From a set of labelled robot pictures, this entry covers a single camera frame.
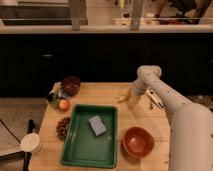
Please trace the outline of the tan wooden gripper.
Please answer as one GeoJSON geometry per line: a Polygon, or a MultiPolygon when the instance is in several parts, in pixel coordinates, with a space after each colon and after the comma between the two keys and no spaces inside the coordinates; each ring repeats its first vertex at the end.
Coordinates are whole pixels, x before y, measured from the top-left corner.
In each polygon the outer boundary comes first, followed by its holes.
{"type": "Polygon", "coordinates": [[[134,108],[141,100],[140,95],[135,95],[132,89],[127,91],[126,104],[129,108],[134,108]]]}

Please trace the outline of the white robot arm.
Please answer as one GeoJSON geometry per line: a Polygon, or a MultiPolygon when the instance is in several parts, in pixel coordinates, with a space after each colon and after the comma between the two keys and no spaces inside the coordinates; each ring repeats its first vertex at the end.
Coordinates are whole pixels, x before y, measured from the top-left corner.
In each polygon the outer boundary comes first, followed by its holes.
{"type": "Polygon", "coordinates": [[[130,100],[151,88],[172,115],[168,171],[213,171],[213,113],[161,81],[161,73],[159,66],[140,66],[130,100]]]}

